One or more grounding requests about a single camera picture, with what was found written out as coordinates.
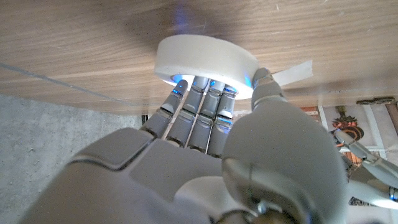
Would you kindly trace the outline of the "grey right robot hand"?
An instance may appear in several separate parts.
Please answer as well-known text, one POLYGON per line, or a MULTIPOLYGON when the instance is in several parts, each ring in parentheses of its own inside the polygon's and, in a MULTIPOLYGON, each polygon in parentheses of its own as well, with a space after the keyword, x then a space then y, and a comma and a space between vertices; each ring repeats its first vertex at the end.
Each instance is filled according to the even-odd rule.
POLYGON ((332 137, 287 102, 265 68, 252 112, 213 157, 161 139, 148 120, 85 147, 53 179, 22 223, 343 223, 343 161, 332 137))

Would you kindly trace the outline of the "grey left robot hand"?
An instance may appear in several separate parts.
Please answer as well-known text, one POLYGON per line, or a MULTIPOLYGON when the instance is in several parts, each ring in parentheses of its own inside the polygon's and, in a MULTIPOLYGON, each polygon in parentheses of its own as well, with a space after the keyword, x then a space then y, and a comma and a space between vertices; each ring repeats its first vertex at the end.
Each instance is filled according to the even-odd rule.
POLYGON ((340 146, 347 147, 361 159, 361 165, 356 168, 345 159, 349 195, 379 207, 396 209, 397 166, 371 154, 370 150, 342 129, 337 129, 333 135, 340 146))

